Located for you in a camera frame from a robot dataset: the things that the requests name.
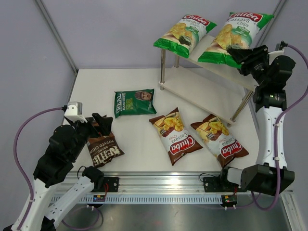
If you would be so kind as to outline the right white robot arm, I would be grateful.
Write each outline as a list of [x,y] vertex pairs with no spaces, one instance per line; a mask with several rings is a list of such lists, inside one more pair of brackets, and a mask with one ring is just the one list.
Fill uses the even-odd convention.
[[284,87],[295,61],[285,55],[270,61],[265,45],[254,49],[229,47],[227,51],[240,64],[240,74],[251,75],[258,83],[253,102],[260,134],[255,165],[244,169],[224,168],[218,179],[219,187],[229,191],[237,185],[244,191],[277,196],[295,180],[295,173],[288,170],[283,150],[283,122],[288,109]]

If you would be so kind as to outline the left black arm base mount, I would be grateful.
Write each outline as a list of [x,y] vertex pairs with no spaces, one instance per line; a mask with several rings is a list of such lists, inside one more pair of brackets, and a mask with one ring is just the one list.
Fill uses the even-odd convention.
[[93,193],[117,193],[119,188],[119,177],[104,177],[103,182],[99,186],[95,186]]

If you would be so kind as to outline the dark green Real chips bag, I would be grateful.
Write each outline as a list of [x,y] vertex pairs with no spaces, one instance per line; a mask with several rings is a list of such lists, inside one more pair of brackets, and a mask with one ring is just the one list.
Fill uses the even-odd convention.
[[131,115],[155,115],[154,89],[116,91],[114,100],[115,118]]

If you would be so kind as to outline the green Chuba cassava chips bag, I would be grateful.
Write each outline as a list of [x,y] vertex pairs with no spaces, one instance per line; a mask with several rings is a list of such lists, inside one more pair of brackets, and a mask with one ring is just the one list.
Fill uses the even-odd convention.
[[169,31],[154,42],[154,47],[188,58],[200,40],[216,26],[216,23],[201,16],[186,14]]

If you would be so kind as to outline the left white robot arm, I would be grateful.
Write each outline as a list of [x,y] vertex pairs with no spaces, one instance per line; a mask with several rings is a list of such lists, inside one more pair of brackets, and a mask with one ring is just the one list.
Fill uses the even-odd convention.
[[6,227],[6,231],[54,231],[84,195],[105,187],[104,174],[90,166],[84,169],[75,185],[51,204],[57,188],[73,168],[89,138],[110,134],[112,121],[112,117],[93,113],[92,118],[84,122],[69,120],[67,125],[55,129],[45,154],[34,170],[26,204],[19,218]]

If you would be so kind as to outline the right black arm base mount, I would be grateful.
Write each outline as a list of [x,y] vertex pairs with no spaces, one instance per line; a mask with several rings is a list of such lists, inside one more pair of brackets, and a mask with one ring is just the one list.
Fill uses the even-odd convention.
[[220,183],[219,177],[204,177],[203,178],[204,190],[206,193],[231,193],[234,188],[230,185],[223,185]]

